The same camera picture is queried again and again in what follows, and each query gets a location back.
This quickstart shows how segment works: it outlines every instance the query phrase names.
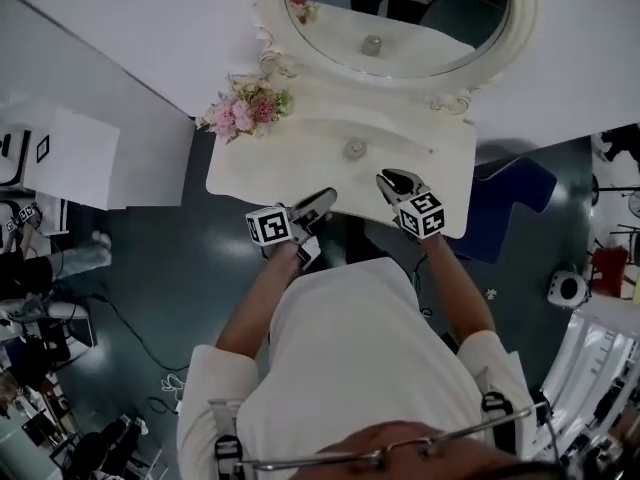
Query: blue chair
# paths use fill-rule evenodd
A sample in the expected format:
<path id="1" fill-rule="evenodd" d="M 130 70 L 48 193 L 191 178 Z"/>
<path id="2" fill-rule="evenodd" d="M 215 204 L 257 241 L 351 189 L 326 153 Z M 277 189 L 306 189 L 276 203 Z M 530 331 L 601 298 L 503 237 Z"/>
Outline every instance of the blue chair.
<path id="1" fill-rule="evenodd" d="M 467 231 L 458 240 L 449 239 L 449 245 L 460 256 L 496 263 L 513 205 L 521 203 L 542 213 L 557 181 L 544 167 L 526 157 L 514 160 L 488 178 L 474 177 Z"/>

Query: flower bouquet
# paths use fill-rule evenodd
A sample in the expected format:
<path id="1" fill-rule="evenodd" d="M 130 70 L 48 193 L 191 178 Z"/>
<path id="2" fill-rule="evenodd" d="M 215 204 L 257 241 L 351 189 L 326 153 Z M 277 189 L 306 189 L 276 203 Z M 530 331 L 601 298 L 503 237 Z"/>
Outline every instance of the flower bouquet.
<path id="1" fill-rule="evenodd" d="M 220 101 L 203 117 L 196 118 L 198 128 L 207 128 L 227 144 L 242 133 L 263 137 L 270 123 L 287 117 L 293 108 L 289 91 L 275 89 L 265 76 L 230 76 L 229 88 L 227 94 L 218 93 Z"/>
<path id="2" fill-rule="evenodd" d="M 289 7 L 301 25 L 313 23 L 318 19 L 318 4 L 309 0 L 288 0 Z"/>

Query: red object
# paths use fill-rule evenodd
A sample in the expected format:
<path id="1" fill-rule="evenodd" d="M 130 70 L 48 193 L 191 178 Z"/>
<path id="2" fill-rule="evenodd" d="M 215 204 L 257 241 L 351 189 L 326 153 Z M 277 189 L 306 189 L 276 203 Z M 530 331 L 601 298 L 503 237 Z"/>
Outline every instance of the red object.
<path id="1" fill-rule="evenodd" d="M 602 277 L 591 281 L 591 291 L 619 299 L 628 257 L 629 252 L 624 247 L 597 249 L 591 264 Z"/>

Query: eyeglasses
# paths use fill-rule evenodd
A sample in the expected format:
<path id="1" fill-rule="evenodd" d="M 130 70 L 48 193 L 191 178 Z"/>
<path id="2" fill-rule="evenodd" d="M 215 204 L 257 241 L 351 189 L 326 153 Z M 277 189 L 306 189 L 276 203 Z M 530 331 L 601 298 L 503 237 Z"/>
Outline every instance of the eyeglasses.
<path id="1" fill-rule="evenodd" d="M 425 458 L 429 457 L 429 450 L 438 444 L 459 439 L 461 437 L 470 436 L 483 432 L 493 427 L 497 427 L 504 423 L 509 423 L 522 418 L 526 418 L 536 413 L 538 408 L 549 407 L 547 402 L 541 402 L 526 409 L 515 411 L 507 416 L 495 418 L 493 420 L 485 421 L 479 425 L 466 428 L 464 430 L 457 430 L 455 432 L 447 432 L 439 435 L 438 437 L 420 437 L 417 439 L 411 439 L 408 441 L 401 441 L 398 443 L 392 443 L 383 448 L 379 448 L 372 452 L 367 453 L 348 453 L 348 452 L 321 452 L 315 455 L 308 455 L 306 457 L 296 457 L 289 459 L 277 459 L 277 460 L 242 460 L 236 463 L 236 468 L 244 466 L 251 467 L 255 471 L 283 471 L 287 469 L 298 469 L 310 466 L 326 466 L 335 464 L 345 464 L 351 462 L 368 462 L 374 467 L 379 467 L 388 460 L 389 454 L 393 450 L 403 448 L 410 445 L 421 445 L 420 454 Z M 553 427 L 549 421 L 550 412 L 547 413 L 546 424 L 549 427 L 551 433 L 551 441 L 553 444 L 553 450 L 555 454 L 556 463 L 560 463 L 560 457 L 558 454 L 558 448 L 556 446 L 556 436 Z"/>

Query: gray floor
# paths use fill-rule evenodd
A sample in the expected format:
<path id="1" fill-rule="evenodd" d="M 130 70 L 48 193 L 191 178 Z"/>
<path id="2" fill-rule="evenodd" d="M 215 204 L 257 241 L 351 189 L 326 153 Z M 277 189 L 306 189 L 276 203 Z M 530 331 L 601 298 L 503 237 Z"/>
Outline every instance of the gray floor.
<path id="1" fill-rule="evenodd" d="M 205 190 L 212 147 L 211 135 L 196 134 L 179 208 L 106 213 L 74 207 L 70 211 L 75 242 L 87 238 L 94 228 L 107 230 L 113 237 L 113 265 L 76 276 L 72 281 L 76 292 L 106 294 L 156 355 L 172 367 L 186 365 L 195 345 L 213 343 L 263 265 L 244 223 L 245 213 L 253 206 Z M 541 215 L 516 207 L 499 263 L 467 262 L 467 267 L 481 290 L 498 291 L 491 303 L 498 331 L 507 349 L 520 352 L 529 385 L 538 387 L 569 319 L 568 313 L 546 303 L 547 283 L 557 266 L 582 264 L 586 258 L 590 144 L 573 141 L 531 156 L 558 177 L 552 203 Z M 340 217 L 332 220 L 328 236 L 340 235 L 341 222 Z M 421 256 L 399 230 L 368 223 L 367 235 L 407 271 Z M 434 309 L 432 325 L 444 332 L 426 265 L 420 272 L 421 303 Z M 171 397 L 160 390 L 166 372 L 147 357 L 110 307 L 92 302 L 90 309 L 99 346 L 60 373 L 80 419 L 87 421 L 97 410 L 88 425 L 100 427 L 122 412 L 144 411 L 149 396 L 171 403 Z M 179 478 L 175 416 L 147 410 L 145 417 L 151 432 L 141 441 L 143 452 L 163 446 L 171 468 L 166 478 Z"/>

